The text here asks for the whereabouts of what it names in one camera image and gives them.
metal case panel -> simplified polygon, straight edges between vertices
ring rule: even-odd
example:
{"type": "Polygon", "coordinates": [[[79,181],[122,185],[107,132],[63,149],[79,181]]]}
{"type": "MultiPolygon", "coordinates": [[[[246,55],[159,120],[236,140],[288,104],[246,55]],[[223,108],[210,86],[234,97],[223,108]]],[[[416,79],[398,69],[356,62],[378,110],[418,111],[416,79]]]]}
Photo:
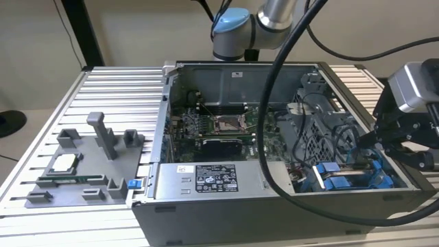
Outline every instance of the metal case panel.
{"type": "MultiPolygon", "coordinates": [[[[338,214],[384,219],[412,210],[408,203],[420,193],[378,191],[298,198],[338,214]]],[[[152,246],[279,241],[364,234],[374,229],[323,218],[280,197],[148,203],[132,211],[152,246]]]]}

white label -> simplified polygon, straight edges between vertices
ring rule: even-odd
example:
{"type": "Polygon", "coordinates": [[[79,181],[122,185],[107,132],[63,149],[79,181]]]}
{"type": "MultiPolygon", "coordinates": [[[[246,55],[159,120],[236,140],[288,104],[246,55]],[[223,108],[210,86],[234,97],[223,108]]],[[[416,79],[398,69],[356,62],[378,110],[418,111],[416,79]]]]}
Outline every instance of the white label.
{"type": "Polygon", "coordinates": [[[178,173],[194,173],[194,166],[178,166],[178,173]]]}
{"type": "Polygon", "coordinates": [[[232,72],[232,78],[238,78],[243,76],[243,72],[232,72]]]}

blue tab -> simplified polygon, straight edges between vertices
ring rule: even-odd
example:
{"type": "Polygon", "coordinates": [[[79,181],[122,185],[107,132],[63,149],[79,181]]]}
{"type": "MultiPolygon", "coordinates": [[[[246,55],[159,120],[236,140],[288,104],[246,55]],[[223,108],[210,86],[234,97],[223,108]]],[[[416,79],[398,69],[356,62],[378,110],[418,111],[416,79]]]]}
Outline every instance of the blue tab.
{"type": "Polygon", "coordinates": [[[382,169],[382,165],[379,164],[378,161],[372,161],[372,165],[374,165],[375,170],[380,170],[382,169]]]}
{"type": "Polygon", "coordinates": [[[219,19],[219,22],[214,28],[214,32],[222,33],[236,29],[246,23],[248,18],[250,18],[248,9],[228,8],[219,19]]]}
{"type": "Polygon", "coordinates": [[[338,166],[336,162],[322,162],[320,164],[327,172],[340,171],[340,166],[338,166]]]}
{"type": "Polygon", "coordinates": [[[142,189],[142,180],[130,180],[127,187],[128,189],[142,189]]]}
{"type": "Polygon", "coordinates": [[[351,184],[346,177],[330,177],[323,181],[323,183],[327,190],[351,187],[351,184]]]}
{"type": "Polygon", "coordinates": [[[319,173],[323,173],[324,172],[324,167],[322,164],[318,164],[316,165],[316,170],[319,171],[319,173]]]}

black pole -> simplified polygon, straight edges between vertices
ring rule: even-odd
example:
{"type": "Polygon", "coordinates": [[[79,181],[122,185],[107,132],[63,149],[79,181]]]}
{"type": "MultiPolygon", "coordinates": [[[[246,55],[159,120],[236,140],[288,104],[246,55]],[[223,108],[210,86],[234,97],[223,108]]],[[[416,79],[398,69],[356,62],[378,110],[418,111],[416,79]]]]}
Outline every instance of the black pole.
{"type": "Polygon", "coordinates": [[[106,66],[84,0],[62,0],[68,21],[88,66],[106,66]]]}

barcode sticker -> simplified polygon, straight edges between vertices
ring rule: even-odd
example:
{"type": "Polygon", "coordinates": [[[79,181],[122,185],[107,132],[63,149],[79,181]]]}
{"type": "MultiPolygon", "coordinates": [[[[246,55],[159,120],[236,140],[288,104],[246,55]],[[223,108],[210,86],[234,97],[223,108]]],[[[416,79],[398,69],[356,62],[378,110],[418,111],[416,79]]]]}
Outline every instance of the barcode sticker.
{"type": "Polygon", "coordinates": [[[178,166],[178,173],[194,173],[194,166],[178,166]]]}

